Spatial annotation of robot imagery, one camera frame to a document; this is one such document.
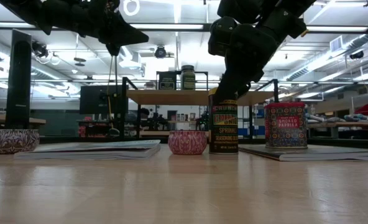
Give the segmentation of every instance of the cable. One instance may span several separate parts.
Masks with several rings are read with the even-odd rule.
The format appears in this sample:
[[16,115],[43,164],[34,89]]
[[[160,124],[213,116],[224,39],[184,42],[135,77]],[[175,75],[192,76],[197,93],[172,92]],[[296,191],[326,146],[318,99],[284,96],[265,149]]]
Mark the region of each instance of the cable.
[[112,111],[111,111],[111,100],[109,98],[109,81],[111,79],[111,73],[112,73],[112,60],[113,60],[114,57],[111,56],[111,63],[110,63],[110,66],[109,66],[109,76],[108,76],[108,84],[107,84],[107,97],[108,97],[108,109],[109,109],[109,117],[111,117],[112,115]]

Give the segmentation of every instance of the red patterned tin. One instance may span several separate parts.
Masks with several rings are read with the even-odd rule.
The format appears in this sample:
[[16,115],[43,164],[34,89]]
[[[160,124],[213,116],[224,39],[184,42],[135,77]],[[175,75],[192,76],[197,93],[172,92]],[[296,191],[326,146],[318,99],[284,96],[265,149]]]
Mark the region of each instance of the red patterned tin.
[[307,148],[304,103],[271,103],[265,110],[266,147]]

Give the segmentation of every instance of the ceiling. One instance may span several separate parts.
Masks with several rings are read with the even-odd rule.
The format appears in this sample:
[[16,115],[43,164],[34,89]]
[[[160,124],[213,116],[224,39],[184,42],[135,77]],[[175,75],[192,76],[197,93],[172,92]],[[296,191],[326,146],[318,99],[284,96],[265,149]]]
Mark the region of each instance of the ceiling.
[[[140,0],[139,12],[128,16],[124,4],[120,11],[128,23],[212,23],[216,19],[219,1],[181,0],[180,16],[175,16],[175,3],[172,0]],[[304,13],[304,20],[308,25],[336,25],[336,26],[368,26],[368,7],[363,7],[365,1],[317,1],[314,6]],[[133,2],[127,5],[127,10],[135,10]],[[0,22],[22,22],[17,16],[0,5]],[[47,44],[49,51],[58,55],[61,62],[58,65],[46,63],[52,70],[60,72],[71,78],[86,78],[92,75],[95,79],[108,79],[111,57],[105,46],[92,37],[79,38],[76,47],[76,34],[69,31],[56,30],[46,35],[40,30],[26,31],[32,38]],[[155,72],[175,69],[176,58],[179,65],[194,65],[197,71],[209,72],[210,80],[219,80],[224,73],[224,58],[212,56],[208,53],[207,32],[145,32],[150,40],[148,43],[127,46],[129,50],[140,53],[142,63],[145,65],[145,74],[138,70],[131,70],[118,66],[118,74],[132,75],[130,79],[155,80]],[[288,72],[306,63],[315,55],[329,49],[329,42],[339,37],[339,34],[308,34],[297,39],[287,38],[279,50],[265,66],[263,80],[277,77],[277,71]],[[0,30],[0,43],[11,45],[11,30]],[[164,45],[172,58],[156,59],[153,52],[158,45]],[[85,58],[84,67],[77,67],[74,57]],[[329,73],[345,66],[344,59],[335,60],[334,63],[318,68],[316,71]],[[204,80],[205,76],[198,75],[197,80]]]

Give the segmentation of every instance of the book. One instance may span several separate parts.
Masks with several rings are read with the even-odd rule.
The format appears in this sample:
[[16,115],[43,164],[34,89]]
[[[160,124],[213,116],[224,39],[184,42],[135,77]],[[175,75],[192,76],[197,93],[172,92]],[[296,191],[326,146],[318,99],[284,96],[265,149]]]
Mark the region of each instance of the book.
[[147,159],[160,150],[160,140],[89,143],[14,154],[15,159]]
[[368,161],[368,149],[350,147],[308,145],[308,149],[272,149],[252,145],[239,150],[278,161]]

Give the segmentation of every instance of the white book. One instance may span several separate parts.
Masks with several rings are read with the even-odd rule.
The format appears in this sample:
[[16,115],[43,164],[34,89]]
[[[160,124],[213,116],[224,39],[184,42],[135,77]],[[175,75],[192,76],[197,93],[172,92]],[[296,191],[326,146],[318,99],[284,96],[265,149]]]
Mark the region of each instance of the white book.
[[146,159],[160,150],[160,140],[83,144],[19,152],[15,159]]

